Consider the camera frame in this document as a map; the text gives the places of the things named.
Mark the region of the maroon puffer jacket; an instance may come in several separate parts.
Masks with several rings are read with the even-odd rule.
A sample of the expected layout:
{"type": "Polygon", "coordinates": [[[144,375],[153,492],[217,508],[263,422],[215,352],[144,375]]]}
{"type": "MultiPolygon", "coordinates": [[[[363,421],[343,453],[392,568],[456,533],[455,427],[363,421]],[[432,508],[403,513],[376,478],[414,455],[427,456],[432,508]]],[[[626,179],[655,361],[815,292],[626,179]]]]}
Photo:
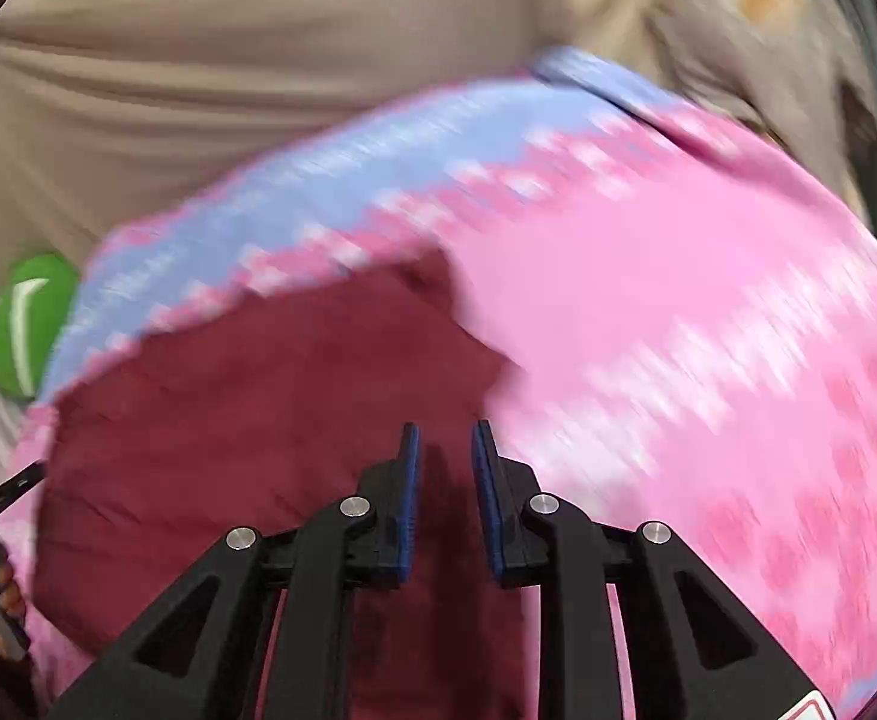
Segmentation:
{"type": "Polygon", "coordinates": [[[150,335],[57,398],[34,606],[100,653],[230,528],[298,527],[415,424],[411,577],[358,600],[355,715],[523,717],[521,598],[493,582],[471,466],[507,371],[459,325],[436,250],[150,335]]]}

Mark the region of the green pillow white stripe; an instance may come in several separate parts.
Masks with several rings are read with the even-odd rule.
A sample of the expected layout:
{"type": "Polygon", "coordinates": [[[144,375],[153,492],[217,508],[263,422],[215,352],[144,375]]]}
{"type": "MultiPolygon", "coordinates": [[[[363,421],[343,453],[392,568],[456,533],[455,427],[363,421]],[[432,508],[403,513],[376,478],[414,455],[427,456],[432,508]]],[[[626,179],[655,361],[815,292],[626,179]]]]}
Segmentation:
{"type": "Polygon", "coordinates": [[[20,260],[0,291],[0,392],[31,401],[80,284],[80,271],[56,252],[20,260]]]}

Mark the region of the pink blue floral bedsheet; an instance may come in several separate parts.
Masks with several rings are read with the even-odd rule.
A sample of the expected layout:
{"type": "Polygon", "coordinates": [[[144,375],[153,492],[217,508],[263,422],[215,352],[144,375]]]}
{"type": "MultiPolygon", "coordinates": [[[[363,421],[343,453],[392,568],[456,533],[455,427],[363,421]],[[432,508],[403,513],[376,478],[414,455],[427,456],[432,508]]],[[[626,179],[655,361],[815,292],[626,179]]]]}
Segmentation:
{"type": "MultiPolygon", "coordinates": [[[[671,525],[839,717],[871,706],[877,240],[761,138],[578,50],[386,107],[116,227],[15,457],[47,463],[57,398],[150,335],[432,250],[459,325],[508,361],[479,416],[503,454],[601,522],[671,525]]],[[[4,533],[51,704],[98,653],[31,598],[43,486],[4,533]]]]}

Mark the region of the beige curtain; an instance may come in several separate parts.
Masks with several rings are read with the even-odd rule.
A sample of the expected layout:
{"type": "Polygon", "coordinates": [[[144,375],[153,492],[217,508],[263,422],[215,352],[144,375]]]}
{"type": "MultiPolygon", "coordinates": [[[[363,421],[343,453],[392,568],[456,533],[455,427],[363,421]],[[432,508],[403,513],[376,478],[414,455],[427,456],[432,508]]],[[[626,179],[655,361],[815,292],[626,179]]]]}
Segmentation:
{"type": "Polygon", "coordinates": [[[5,0],[0,281],[258,154],[571,44],[646,76],[655,0],[5,0]]]}

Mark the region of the beige patterned cloth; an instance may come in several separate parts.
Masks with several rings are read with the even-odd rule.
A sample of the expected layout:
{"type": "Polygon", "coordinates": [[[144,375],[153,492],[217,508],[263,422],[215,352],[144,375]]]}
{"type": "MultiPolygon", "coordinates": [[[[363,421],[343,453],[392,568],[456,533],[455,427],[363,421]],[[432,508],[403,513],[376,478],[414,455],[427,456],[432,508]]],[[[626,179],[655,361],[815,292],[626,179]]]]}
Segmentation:
{"type": "Polygon", "coordinates": [[[660,0],[681,93],[785,149],[877,234],[875,0],[660,0]]]}

